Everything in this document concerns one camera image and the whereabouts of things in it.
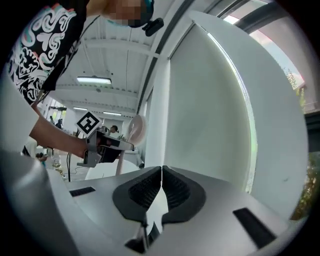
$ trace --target person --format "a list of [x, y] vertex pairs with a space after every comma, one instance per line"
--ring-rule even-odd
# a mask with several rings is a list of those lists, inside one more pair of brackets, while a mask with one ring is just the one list
[[[51, 4], [45, 6], [30, 21], [14, 44], [2, 72], [2, 79], [6, 84], [3, 88], [10, 93], [11, 88], [16, 88], [37, 114], [35, 116], [25, 110], [33, 115], [32, 120], [28, 120], [34, 124], [29, 136], [36, 140], [38, 145], [83, 158], [87, 150], [86, 141], [63, 132], [46, 120], [37, 108], [41, 100], [39, 95], [55, 90], [58, 78], [77, 52], [87, 17], [102, 16], [113, 23], [138, 28], [151, 20], [154, 3], [150, 0], [48, 2]], [[6, 140], [8, 142], [4, 145], [10, 145], [10, 140]]]
[[100, 128], [100, 131], [104, 133], [106, 136], [110, 136], [110, 134], [118, 133], [118, 126], [113, 125], [110, 129], [108, 129], [106, 126], [102, 126]]
[[54, 118], [52, 117], [52, 115], [50, 115], [50, 123], [53, 125], [55, 124], [55, 121], [54, 121]]
[[116, 125], [112, 125], [111, 128], [109, 129], [109, 135], [110, 134], [114, 134], [114, 133], [119, 133], [118, 132], [118, 126], [116, 126]]
[[35, 157], [43, 164], [44, 168], [46, 168], [46, 160], [48, 157], [43, 153], [37, 153]]
[[36, 150], [37, 150], [37, 141], [30, 136], [27, 138], [26, 143], [23, 148], [23, 154], [27, 155], [31, 158], [36, 158]]
[[59, 119], [55, 126], [62, 129], [62, 119]]

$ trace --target ceiling light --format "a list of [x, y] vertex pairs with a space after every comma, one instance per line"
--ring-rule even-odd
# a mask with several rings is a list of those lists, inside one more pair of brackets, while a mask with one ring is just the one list
[[122, 114], [119, 114], [119, 113], [111, 113], [111, 112], [103, 112], [103, 113], [107, 115], [113, 115], [113, 116], [122, 116]]
[[73, 107], [73, 109], [75, 109], [75, 110], [83, 110], [83, 111], [87, 111], [88, 110], [88, 109], [82, 108], [82, 107]]
[[94, 77], [94, 76], [79, 76], [77, 77], [79, 83], [96, 83], [96, 84], [107, 84], [111, 85], [110, 78], [101, 78], [101, 77]]

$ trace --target cable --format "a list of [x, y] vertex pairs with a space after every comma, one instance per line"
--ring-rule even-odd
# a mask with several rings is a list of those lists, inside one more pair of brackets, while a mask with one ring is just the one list
[[85, 166], [78, 166], [78, 167], [76, 167], [74, 170], [76, 171], [77, 169], [79, 169], [79, 168], [88, 168], [88, 167], [85, 167]]
[[[79, 134], [80, 134], [80, 130], [77, 129], [77, 131], [75, 133], [75, 137], [78, 138]], [[68, 153], [68, 155], [66, 156], [66, 167], [67, 167], [67, 170], [68, 170], [68, 181], [69, 182], [71, 182], [71, 177], [70, 177], [71, 176], [71, 171], [70, 171], [70, 168], [71, 168], [71, 155], [72, 155], [71, 153]]]

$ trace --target green foliage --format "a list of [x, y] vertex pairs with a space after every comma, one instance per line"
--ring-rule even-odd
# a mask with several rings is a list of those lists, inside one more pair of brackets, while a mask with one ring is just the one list
[[288, 79], [289, 83], [292, 86], [292, 89], [295, 90], [295, 94], [299, 97], [299, 103], [302, 108], [302, 112], [305, 113], [305, 105], [306, 105], [306, 99], [305, 99], [305, 89], [303, 88], [297, 88], [297, 81], [295, 79], [294, 74], [290, 69], [282, 68], [283, 72], [286, 75], [286, 78]]
[[299, 202], [291, 216], [291, 220], [297, 221], [306, 217], [314, 205], [320, 191], [320, 154], [309, 153], [307, 175]]

